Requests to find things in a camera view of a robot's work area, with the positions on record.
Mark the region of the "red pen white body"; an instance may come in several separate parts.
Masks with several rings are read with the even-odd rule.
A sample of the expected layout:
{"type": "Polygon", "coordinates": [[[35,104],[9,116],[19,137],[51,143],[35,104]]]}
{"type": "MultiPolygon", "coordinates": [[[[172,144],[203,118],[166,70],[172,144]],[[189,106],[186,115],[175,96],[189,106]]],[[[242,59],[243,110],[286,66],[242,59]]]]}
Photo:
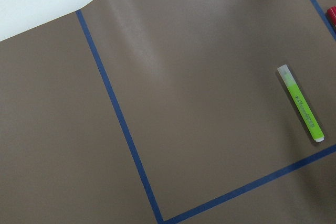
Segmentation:
{"type": "Polygon", "coordinates": [[[327,9],[326,16],[333,28],[336,28],[336,6],[327,9]]]}

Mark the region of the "green pen white cap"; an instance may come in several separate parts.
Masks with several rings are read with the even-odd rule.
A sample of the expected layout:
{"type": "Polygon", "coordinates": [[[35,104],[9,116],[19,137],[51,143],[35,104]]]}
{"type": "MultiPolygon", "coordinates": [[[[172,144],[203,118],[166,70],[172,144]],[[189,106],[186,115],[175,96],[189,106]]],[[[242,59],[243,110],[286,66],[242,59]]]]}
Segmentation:
{"type": "Polygon", "coordinates": [[[314,114],[312,113],[290,69],[287,65],[282,65],[277,68],[277,71],[281,76],[294,104],[296,105],[298,112],[301,115],[312,139],[318,143],[322,142],[325,138],[324,133],[314,114]]]}

